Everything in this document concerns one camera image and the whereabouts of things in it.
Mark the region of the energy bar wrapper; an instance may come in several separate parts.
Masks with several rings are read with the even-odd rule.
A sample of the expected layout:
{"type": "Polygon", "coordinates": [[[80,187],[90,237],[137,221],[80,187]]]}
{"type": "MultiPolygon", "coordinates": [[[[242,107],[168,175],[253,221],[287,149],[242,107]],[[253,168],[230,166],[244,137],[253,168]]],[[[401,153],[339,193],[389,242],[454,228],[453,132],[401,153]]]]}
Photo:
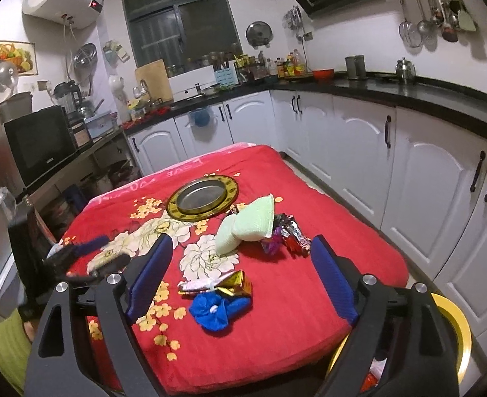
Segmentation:
{"type": "Polygon", "coordinates": [[[310,255],[311,241],[303,234],[293,215],[276,214],[273,234],[279,236],[283,245],[291,254],[303,257],[310,255]]]}

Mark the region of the wooden cutting board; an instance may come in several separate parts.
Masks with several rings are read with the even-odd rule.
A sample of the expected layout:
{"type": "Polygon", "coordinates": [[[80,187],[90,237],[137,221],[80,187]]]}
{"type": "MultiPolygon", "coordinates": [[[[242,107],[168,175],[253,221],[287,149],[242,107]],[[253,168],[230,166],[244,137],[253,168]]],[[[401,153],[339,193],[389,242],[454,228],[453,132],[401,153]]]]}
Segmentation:
{"type": "Polygon", "coordinates": [[[135,70],[138,83],[144,81],[148,95],[153,101],[172,101],[173,92],[163,59],[138,67],[135,70]]]}

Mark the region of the green sleeve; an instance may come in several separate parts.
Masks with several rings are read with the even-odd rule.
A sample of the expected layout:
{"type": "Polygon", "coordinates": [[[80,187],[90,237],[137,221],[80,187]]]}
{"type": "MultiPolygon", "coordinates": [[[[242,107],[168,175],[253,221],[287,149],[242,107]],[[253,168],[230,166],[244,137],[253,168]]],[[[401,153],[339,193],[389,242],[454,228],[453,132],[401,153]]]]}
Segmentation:
{"type": "Polygon", "coordinates": [[[32,343],[17,309],[0,322],[0,390],[22,396],[32,343]]]}

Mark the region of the yellow rimmed trash bin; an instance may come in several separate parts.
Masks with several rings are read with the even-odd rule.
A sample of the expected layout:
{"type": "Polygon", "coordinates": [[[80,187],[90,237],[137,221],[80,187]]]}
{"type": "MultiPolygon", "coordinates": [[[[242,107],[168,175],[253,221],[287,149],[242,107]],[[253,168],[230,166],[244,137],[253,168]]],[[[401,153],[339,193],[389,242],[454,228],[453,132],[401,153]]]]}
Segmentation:
{"type": "Polygon", "coordinates": [[[444,297],[414,289],[367,298],[319,396],[458,396],[470,332],[444,297]]]}

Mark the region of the gold foil wrapper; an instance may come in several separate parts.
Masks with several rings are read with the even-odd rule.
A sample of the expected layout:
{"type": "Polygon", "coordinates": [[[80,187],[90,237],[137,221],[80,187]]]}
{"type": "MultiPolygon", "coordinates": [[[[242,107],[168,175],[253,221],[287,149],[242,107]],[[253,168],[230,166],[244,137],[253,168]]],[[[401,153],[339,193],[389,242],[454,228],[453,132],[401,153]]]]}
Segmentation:
{"type": "Polygon", "coordinates": [[[251,297],[252,284],[244,271],[232,271],[217,278],[202,278],[178,285],[181,295],[198,295],[212,291],[226,297],[251,297]]]}

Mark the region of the gold rimmed metal plate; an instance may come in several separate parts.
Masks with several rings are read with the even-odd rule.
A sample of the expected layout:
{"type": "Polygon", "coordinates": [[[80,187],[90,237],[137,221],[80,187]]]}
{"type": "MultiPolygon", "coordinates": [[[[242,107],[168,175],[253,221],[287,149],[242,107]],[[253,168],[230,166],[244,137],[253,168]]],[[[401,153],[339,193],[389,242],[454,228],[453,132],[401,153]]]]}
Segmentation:
{"type": "Polygon", "coordinates": [[[236,180],[227,176],[205,176],[176,190],[166,205],[174,220],[198,222],[228,210],[239,193],[236,180]]]}

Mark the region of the red floral blanket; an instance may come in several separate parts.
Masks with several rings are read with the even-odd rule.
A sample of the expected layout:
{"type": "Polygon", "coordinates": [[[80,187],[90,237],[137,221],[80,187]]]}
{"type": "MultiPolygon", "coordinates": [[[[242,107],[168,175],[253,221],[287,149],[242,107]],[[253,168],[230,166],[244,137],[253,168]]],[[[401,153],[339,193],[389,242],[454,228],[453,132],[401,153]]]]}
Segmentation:
{"type": "Polygon", "coordinates": [[[349,324],[309,255],[318,235],[360,273],[407,283],[397,250],[264,145],[226,147],[96,197],[60,243],[105,238],[71,266],[84,276],[170,240],[171,263],[132,331],[163,389],[179,395],[256,383],[341,343],[349,324]]]}

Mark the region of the metal canister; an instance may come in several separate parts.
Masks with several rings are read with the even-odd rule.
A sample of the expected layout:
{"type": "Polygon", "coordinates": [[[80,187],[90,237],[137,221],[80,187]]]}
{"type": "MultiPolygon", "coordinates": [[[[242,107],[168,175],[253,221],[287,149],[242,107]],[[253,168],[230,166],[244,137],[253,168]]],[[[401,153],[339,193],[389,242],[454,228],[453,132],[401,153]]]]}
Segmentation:
{"type": "Polygon", "coordinates": [[[359,81],[367,78],[364,55],[345,57],[345,66],[349,80],[359,81]]]}

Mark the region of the purple snack wrapper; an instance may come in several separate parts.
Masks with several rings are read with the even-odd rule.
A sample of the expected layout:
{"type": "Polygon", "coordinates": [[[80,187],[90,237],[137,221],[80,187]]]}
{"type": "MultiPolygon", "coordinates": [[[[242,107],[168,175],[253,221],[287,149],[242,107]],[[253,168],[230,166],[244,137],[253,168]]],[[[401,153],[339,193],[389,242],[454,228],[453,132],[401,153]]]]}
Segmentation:
{"type": "Polygon", "coordinates": [[[282,230],[276,227],[269,238],[261,240],[261,247],[265,254],[274,255],[283,245],[282,230]]]}

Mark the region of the black microwave oven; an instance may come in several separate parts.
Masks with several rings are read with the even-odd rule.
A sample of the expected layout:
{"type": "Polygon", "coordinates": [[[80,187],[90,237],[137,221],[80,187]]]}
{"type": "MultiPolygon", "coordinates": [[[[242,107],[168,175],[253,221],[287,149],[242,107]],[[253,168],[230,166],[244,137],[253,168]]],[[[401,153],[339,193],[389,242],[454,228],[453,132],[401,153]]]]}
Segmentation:
{"type": "Polygon", "coordinates": [[[16,166],[12,179],[21,180],[24,188],[77,151],[62,106],[48,107],[10,120],[3,129],[16,166]]]}

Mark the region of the metal kettle on counter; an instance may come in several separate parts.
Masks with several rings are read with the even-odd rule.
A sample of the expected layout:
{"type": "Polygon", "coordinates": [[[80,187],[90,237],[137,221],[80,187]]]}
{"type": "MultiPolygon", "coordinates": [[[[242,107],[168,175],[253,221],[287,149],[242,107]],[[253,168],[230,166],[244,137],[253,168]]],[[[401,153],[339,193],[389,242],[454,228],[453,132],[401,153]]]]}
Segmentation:
{"type": "Polygon", "coordinates": [[[401,58],[397,60],[396,75],[403,84],[413,83],[416,79],[416,67],[407,58],[401,58]]]}

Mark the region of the blue crumpled cloth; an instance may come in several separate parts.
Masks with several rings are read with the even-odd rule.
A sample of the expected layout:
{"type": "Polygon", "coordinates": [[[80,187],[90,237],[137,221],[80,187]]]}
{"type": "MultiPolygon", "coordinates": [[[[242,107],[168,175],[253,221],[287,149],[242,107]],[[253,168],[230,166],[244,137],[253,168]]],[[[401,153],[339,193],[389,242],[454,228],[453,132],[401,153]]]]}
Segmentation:
{"type": "Polygon", "coordinates": [[[219,332],[251,307],[250,297],[226,297],[211,291],[194,297],[189,313],[204,330],[219,332]]]}

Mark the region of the red bowl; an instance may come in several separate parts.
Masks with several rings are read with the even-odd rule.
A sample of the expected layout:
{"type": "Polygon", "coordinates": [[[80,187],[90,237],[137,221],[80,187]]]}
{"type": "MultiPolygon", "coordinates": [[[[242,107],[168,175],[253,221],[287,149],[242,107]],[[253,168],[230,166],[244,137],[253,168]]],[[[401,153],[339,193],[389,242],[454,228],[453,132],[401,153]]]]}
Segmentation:
{"type": "Polygon", "coordinates": [[[312,72],[313,77],[318,82],[327,82],[334,78],[335,70],[334,69],[320,69],[314,70],[312,72]]]}

